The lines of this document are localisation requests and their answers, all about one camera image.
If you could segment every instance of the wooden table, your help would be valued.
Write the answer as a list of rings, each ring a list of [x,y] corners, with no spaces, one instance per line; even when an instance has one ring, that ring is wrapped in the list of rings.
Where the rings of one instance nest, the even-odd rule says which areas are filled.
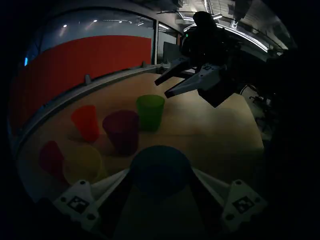
[[[181,78],[171,78],[160,86],[158,74],[145,73],[109,85],[73,102],[48,119],[26,141],[18,156],[20,177],[34,200],[41,196],[57,197],[64,190],[58,182],[38,166],[41,147],[49,140],[58,143],[66,156],[85,143],[70,120],[77,108],[93,104],[97,107],[100,137],[92,145],[102,154],[109,175],[128,168],[134,156],[118,157],[102,128],[102,120],[119,109],[136,110],[136,99],[144,94],[164,92]],[[263,144],[254,117],[245,101],[233,94],[213,108],[196,91],[166,99],[160,129],[140,133],[139,152],[153,145],[179,149],[193,167],[227,183],[241,178],[249,184],[263,152]]]

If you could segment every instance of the red cup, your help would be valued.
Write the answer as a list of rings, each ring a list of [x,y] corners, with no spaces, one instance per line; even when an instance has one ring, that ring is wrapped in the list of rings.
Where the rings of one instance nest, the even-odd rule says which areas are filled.
[[[49,141],[41,148],[39,154],[40,167],[51,176],[68,184],[63,176],[63,162],[64,157],[55,141]]]
[[[84,140],[94,142],[98,139],[99,127],[95,106],[86,105],[78,108],[71,115],[71,120]]]
[[[138,149],[139,116],[133,111],[120,110],[105,117],[102,127],[116,151],[125,156]]]

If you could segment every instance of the plastic cup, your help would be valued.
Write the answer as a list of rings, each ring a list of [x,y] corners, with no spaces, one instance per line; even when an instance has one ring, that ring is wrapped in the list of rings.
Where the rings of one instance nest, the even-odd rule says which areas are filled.
[[[86,105],[78,108],[71,115],[71,120],[87,142],[94,142],[99,137],[96,107]]]
[[[140,129],[156,131],[161,123],[164,98],[158,95],[144,95],[136,101],[140,118]]]
[[[105,117],[102,127],[116,152],[129,156],[138,148],[139,116],[129,110],[120,110]]]
[[[106,177],[101,155],[92,146],[77,147],[64,161],[63,175],[70,185],[79,180],[95,183]]]
[[[134,157],[130,172],[141,192],[163,200],[188,184],[192,169],[189,160],[179,150],[168,146],[152,146]]]
[[[40,150],[39,165],[51,176],[63,183],[67,183],[62,173],[64,157],[55,141],[49,141]]]

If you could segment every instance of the green cup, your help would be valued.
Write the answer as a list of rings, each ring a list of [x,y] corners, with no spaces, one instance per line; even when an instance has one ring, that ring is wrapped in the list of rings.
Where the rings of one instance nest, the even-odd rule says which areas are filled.
[[[156,131],[161,123],[164,98],[158,95],[143,95],[136,102],[140,129]]]

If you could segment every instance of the glass window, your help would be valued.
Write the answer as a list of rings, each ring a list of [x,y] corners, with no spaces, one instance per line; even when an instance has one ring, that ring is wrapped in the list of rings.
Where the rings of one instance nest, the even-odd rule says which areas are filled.
[[[180,55],[180,34],[169,26],[159,23],[157,63],[168,63]]]
[[[153,20],[122,11],[81,10],[59,16],[47,23],[41,52],[71,40],[103,35],[151,38],[153,51]]]

